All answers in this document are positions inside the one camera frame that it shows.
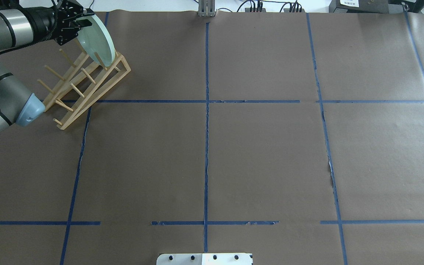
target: metal bracket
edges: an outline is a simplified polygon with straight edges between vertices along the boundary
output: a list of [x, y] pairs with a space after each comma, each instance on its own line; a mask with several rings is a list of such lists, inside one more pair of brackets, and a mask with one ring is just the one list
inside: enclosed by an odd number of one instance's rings
[[215, 0], [198, 0], [199, 1], [199, 17], [215, 17]]
[[156, 265], [252, 265], [249, 253], [162, 254]]

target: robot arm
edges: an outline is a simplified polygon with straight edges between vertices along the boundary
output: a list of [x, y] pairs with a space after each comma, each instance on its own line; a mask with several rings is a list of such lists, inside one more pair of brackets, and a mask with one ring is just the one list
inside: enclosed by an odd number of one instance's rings
[[[88, 20], [78, 20], [87, 15], [94, 12], [76, 0], [30, 8], [22, 8], [18, 0], [0, 0], [0, 55], [45, 40], [64, 45], [91, 26]], [[0, 64], [0, 132], [13, 123], [26, 126], [44, 110], [42, 102]]]

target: wooden frame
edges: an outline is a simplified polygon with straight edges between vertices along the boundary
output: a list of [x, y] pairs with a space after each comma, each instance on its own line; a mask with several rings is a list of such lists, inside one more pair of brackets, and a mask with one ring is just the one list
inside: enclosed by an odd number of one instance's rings
[[[49, 95], [43, 101], [43, 104], [45, 105], [45, 111], [50, 109], [54, 104], [57, 104], [68, 111], [60, 121], [53, 119], [58, 124], [57, 127], [61, 130], [66, 129], [70, 124], [72, 124], [72, 122], [81, 116], [81, 114], [88, 110], [89, 107], [91, 107], [98, 99], [106, 94], [109, 89], [111, 89], [114, 85], [116, 85], [116, 83], [118, 83], [129, 72], [131, 72], [131, 68], [128, 65], [125, 57], [117, 51], [114, 62], [109, 67], [106, 67], [99, 55], [96, 54], [96, 58], [99, 60], [100, 64], [93, 61], [91, 64], [89, 64], [88, 67], [86, 67], [86, 69], [82, 68], [81, 66], [89, 58], [89, 55], [81, 47], [81, 44], [79, 44], [78, 40], [75, 41], [81, 49], [81, 54], [74, 62], [72, 62], [66, 53], [60, 49], [62, 55], [71, 65], [71, 67], [63, 76], [55, 72], [49, 66], [45, 66], [47, 70], [52, 72], [52, 74], [60, 79], [57, 85], [51, 89], [42, 80], [38, 80], [38, 82], [49, 91]], [[102, 67], [102, 70], [96, 77], [93, 78], [91, 73], [98, 67]], [[107, 80], [112, 71], [116, 71], [117, 73]], [[91, 82], [91, 84], [86, 89], [86, 91], [81, 92], [76, 86], [86, 78]], [[69, 107], [63, 102], [62, 98], [71, 90], [74, 90], [79, 94], [79, 99], [73, 104], [72, 107]]]

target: light blue joint cap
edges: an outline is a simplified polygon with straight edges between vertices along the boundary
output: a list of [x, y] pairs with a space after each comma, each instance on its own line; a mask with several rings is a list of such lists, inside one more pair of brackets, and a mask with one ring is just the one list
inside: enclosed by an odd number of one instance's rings
[[19, 114], [15, 123], [22, 127], [27, 126], [33, 120], [37, 119], [44, 111], [44, 104], [35, 96], [34, 93], [32, 93], [25, 103], [24, 108], [22, 108], [21, 114]]

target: black box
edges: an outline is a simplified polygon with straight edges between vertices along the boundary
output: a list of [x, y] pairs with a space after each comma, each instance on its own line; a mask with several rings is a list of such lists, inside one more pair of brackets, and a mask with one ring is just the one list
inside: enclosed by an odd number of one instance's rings
[[346, 0], [332, 0], [328, 6], [328, 12], [330, 13], [389, 13], [389, 2], [388, 0], [357, 0], [359, 1], [359, 7], [342, 5], [340, 2], [346, 2]]

